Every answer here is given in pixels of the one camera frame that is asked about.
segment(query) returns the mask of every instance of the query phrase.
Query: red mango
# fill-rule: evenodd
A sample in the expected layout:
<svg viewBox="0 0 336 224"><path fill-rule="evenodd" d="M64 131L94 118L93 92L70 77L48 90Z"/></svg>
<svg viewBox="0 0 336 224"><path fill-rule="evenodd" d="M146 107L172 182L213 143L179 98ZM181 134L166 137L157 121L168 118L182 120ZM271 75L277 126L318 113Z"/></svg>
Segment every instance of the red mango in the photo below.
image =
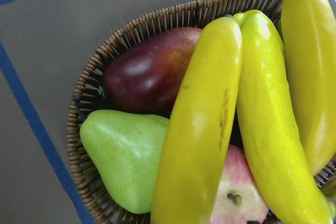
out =
<svg viewBox="0 0 336 224"><path fill-rule="evenodd" d="M132 46L103 72L107 99L121 111L169 114L201 31L174 28Z"/></svg>

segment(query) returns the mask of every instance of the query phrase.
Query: apple stem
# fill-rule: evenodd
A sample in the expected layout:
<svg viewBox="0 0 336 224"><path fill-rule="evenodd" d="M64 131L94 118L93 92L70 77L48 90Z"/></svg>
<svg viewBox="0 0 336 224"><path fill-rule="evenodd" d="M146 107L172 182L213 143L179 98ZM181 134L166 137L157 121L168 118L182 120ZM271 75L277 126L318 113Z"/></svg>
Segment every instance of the apple stem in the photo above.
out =
<svg viewBox="0 0 336 224"><path fill-rule="evenodd" d="M232 199L235 205L240 205L242 203L243 198L239 194L228 194L227 197Z"/></svg>

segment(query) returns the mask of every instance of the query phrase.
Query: plastic fruit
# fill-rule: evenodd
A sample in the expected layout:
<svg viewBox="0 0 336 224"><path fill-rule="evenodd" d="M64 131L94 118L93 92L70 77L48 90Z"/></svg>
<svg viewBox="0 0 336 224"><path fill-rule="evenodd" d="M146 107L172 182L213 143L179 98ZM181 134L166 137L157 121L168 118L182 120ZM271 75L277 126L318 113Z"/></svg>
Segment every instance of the plastic fruit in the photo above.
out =
<svg viewBox="0 0 336 224"><path fill-rule="evenodd" d="M244 151L230 144L209 224L262 223L268 206L261 196Z"/></svg>
<svg viewBox="0 0 336 224"><path fill-rule="evenodd" d="M98 110L80 128L83 146L108 193L132 213L151 211L168 122L158 115Z"/></svg>
<svg viewBox="0 0 336 224"><path fill-rule="evenodd" d="M328 0L283 0L291 102L313 175L336 152L336 20Z"/></svg>
<svg viewBox="0 0 336 224"><path fill-rule="evenodd" d="M151 224L209 223L235 115L241 38L229 17L202 30L162 147Z"/></svg>
<svg viewBox="0 0 336 224"><path fill-rule="evenodd" d="M126 112L169 114L201 31L174 28L131 47L103 72L107 99Z"/></svg>

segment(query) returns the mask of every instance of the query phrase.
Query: green pear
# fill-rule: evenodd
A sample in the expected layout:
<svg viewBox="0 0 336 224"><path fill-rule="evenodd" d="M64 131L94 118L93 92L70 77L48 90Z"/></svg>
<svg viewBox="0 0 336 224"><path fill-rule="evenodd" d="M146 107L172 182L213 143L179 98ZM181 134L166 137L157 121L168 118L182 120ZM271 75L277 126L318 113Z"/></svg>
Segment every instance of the green pear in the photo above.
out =
<svg viewBox="0 0 336 224"><path fill-rule="evenodd" d="M80 138L113 200L134 213L150 212L169 119L116 110L91 112Z"/></svg>

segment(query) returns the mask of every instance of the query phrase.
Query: brown spot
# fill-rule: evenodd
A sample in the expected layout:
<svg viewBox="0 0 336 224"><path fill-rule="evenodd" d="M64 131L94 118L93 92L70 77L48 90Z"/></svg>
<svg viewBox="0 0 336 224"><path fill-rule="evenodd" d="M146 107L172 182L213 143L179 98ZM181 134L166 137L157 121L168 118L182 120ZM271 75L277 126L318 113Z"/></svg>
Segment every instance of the brown spot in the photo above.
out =
<svg viewBox="0 0 336 224"><path fill-rule="evenodd" d="M223 106L221 109L221 117L220 117L220 139L221 141L219 142L219 148L222 148L222 141L224 139L224 132L226 129L226 125L227 125L227 118L228 118L228 114L229 114L229 110L227 108L227 105L229 103L229 94L228 94L228 90L226 89L224 91L224 102L223 102Z"/></svg>

